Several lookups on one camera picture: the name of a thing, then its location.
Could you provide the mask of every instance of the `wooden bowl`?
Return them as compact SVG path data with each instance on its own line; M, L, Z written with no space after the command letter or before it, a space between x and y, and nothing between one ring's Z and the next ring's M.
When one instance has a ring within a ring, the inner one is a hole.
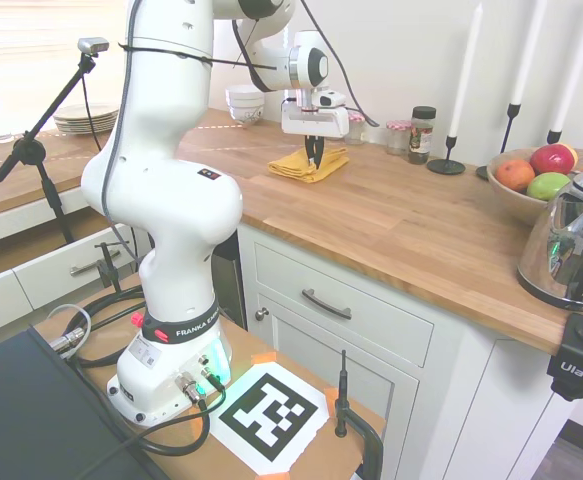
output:
M515 218L529 226L534 226L536 220L542 213L542 211L548 205L548 202L542 200L537 200L535 198L527 197L523 193L518 193L505 187L495 178L495 172L498 167L508 160L513 160L514 158L521 158L527 162L531 161L531 156L537 150L537 148L523 148L520 150L512 150L511 152L505 152L502 155L498 155L491 163L487 166L487 175L489 176L489 183L496 197L502 204L502 206ZM578 171L583 167L583 150L576 149L580 160L576 165L575 171Z

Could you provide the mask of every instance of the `stacked bowl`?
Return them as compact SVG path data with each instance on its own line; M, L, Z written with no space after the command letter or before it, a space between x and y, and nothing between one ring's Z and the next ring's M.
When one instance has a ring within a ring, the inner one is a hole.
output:
M231 118L240 125L253 125L264 113L264 93L253 85L233 85L227 88L227 104Z

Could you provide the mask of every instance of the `connector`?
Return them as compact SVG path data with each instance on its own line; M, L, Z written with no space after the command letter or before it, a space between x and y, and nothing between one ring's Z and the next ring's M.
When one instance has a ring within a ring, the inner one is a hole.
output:
M200 373L202 373L202 376L206 378L209 381L209 383L213 386L213 388L215 388L218 392L223 392L225 390L225 387L224 385L222 385L220 378L217 375L214 375L213 372L211 372L211 370L205 368Z
M184 372L178 375L175 379L175 384L182 393L189 397L189 400L194 405L197 405L200 400L206 398L206 395L198 391L198 384L190 373Z
M49 345L55 353L62 355L72 348L75 348L84 338L85 331L83 328L76 328L72 332L53 340Z

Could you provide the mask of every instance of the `red apple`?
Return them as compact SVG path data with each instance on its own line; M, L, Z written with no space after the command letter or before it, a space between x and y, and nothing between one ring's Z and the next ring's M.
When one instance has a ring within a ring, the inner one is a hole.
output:
M538 175L543 173L568 175L578 163L578 155L568 145L556 143L536 150L530 163Z

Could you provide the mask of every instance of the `jar lid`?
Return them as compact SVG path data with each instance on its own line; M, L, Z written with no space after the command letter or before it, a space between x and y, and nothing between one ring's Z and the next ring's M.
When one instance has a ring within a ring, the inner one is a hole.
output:
M417 118L419 120L433 120L437 110L433 107L424 107L419 106L413 109L413 118Z
M349 121L353 123L364 122L365 118L360 112L349 110Z
M387 122L389 130L406 131L411 129L411 120L392 120Z

